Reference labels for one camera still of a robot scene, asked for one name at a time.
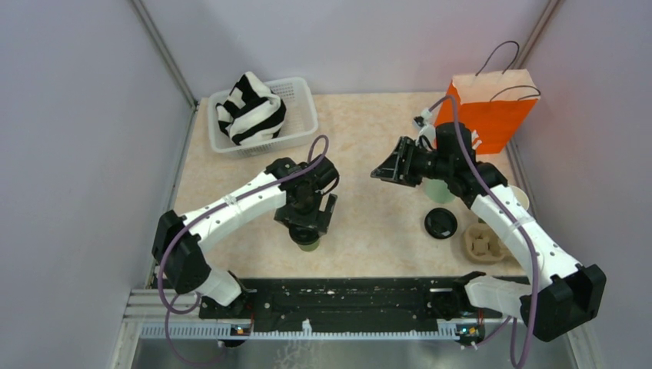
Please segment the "green paper coffee cup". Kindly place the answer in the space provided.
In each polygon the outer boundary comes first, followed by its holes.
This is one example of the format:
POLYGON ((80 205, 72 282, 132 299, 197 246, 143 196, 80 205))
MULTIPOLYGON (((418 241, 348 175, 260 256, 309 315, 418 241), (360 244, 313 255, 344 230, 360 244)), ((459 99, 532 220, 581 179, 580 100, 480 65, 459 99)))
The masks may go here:
POLYGON ((303 252, 312 252, 315 251, 320 245, 320 240, 317 239, 316 241, 310 242, 310 243, 297 243, 297 246, 299 249, 303 252))

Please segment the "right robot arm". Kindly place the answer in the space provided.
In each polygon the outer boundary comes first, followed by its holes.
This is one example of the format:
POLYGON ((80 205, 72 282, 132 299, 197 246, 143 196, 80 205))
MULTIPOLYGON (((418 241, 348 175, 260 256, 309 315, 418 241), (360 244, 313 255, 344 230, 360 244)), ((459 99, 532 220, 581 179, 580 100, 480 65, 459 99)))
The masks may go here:
POLYGON ((478 161, 475 134, 462 123, 435 128, 435 147, 399 138, 371 177, 416 187, 440 180, 498 236, 527 275, 528 283, 506 281, 480 272, 466 275, 451 295, 453 311, 470 317, 480 308, 522 320, 545 342, 595 319, 607 277, 582 265, 537 223, 516 199, 507 179, 489 162, 478 161))

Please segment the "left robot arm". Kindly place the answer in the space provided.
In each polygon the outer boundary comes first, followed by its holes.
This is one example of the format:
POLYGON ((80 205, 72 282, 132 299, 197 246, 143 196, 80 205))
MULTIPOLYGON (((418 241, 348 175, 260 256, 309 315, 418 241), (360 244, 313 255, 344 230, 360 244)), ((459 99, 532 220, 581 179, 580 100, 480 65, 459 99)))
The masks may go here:
POLYGON ((165 284, 178 295, 209 298, 227 317, 245 311, 241 282, 230 271, 210 264, 205 255, 223 238, 248 222, 274 212, 291 240, 312 251, 328 233, 337 201, 332 189, 340 174, 323 155, 296 163, 280 158, 251 181, 223 198, 185 214, 170 210, 158 219, 152 255, 159 266, 159 296, 166 308, 165 284))

